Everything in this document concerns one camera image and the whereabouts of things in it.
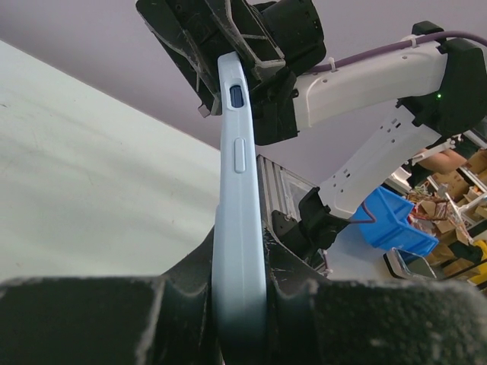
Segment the spare phone cases stack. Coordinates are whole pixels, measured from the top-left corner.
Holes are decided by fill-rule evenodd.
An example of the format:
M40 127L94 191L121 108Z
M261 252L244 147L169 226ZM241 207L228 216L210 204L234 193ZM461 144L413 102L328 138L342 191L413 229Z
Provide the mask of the spare phone cases stack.
M420 255L392 248L383 254L383 259L393 278L411 281L438 279L432 267Z

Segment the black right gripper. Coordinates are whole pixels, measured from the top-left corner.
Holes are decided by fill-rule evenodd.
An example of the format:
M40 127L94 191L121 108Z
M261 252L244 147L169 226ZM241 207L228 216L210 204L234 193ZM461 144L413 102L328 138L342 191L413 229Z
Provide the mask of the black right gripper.
M201 101L220 116L217 58L236 52L259 82L283 68L295 74L326 55L312 1L137 1L136 10Z

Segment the white shelf with cardboard boxes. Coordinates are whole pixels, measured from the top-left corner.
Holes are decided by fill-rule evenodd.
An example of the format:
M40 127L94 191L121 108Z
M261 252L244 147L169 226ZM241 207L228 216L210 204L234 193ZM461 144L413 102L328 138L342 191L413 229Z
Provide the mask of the white shelf with cardboard boxes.
M486 149L486 130L483 129L473 129L467 132L464 132L462 135L455 135L454 137L447 138L440 144L436 144L432 148L423 148L417 154L415 154L409 161L406 161L406 164L410 164L410 168L413 168L415 165L419 165L420 162L423 160L431 159L436 155L443 154L446 150L453 150L457 148L460 144L464 144L465 141L468 141L472 144L476 150L485 150ZM427 193L417 192L414 187L415 184L409 184L409 189L403 192L403 195L407 198L412 198L412 201L415 203L434 203L435 207L439 207L440 214L430 214L426 215L423 220L430 220L430 221L447 221L452 222L453 220L459 220L461 214L457 211L455 204L450 199L450 196L443 192L440 196L429 195ZM481 262L477 264L469 264L465 267L462 271L455 272L453 275L446 276L444 279L468 279L466 274L474 274L477 275L476 269L481 265Z

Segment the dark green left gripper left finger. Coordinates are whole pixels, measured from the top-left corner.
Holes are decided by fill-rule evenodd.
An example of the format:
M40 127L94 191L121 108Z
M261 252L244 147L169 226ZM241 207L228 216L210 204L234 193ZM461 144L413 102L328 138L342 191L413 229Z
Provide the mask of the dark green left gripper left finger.
M162 275L1 285L3 364L217 364L212 236Z

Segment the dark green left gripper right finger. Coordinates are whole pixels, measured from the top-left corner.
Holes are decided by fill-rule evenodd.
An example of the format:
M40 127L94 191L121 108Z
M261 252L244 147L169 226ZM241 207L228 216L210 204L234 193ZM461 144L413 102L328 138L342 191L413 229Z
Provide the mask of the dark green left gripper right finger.
M270 364L484 364L486 299L461 281L330 281L263 229Z

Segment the aluminium right side rail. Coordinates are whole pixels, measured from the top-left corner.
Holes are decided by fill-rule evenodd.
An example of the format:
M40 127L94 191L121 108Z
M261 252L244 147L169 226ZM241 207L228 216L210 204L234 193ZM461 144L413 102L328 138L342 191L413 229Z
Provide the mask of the aluminium right side rail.
M261 215L267 229L282 241L282 236L299 226L299 203L314 184L263 155L256 162Z

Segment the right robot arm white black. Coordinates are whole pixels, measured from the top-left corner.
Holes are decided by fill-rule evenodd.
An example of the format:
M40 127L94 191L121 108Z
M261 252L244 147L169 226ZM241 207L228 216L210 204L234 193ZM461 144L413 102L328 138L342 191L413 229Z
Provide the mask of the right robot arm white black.
M221 116L221 221L251 258L256 148L295 138L352 110L394 100L390 117L344 166L300 201L300 218L277 223L281 243L303 260L327 249L364 200L421 149L460 135L486 112L479 38L430 22L409 37L333 61L310 1L138 1L137 12L201 100Z

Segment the person in dark shirt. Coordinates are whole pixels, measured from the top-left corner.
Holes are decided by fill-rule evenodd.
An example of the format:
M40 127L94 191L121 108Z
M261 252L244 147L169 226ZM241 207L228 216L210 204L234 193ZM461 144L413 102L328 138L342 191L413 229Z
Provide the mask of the person in dark shirt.
M411 187L415 187L433 173L442 175L451 173L465 165L479 150L481 150L480 146L468 138L463 138L454 149L443 150L419 161L411 168L411 176L407 182Z

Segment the black phone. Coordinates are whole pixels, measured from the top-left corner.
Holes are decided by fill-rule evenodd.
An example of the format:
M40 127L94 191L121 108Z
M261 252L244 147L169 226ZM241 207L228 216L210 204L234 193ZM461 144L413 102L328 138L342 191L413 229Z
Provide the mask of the black phone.
M218 58L220 194L212 257L212 306L226 348L256 348L266 336L267 290L253 116L235 52Z

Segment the blue plastic storage bin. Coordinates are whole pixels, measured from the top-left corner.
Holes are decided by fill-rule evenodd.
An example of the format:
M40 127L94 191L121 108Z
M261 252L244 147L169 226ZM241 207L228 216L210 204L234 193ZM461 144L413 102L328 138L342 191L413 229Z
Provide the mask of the blue plastic storage bin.
M402 249L427 256L438 239L414 228L408 216L414 204L384 187L376 188L352 216L364 240L376 249Z

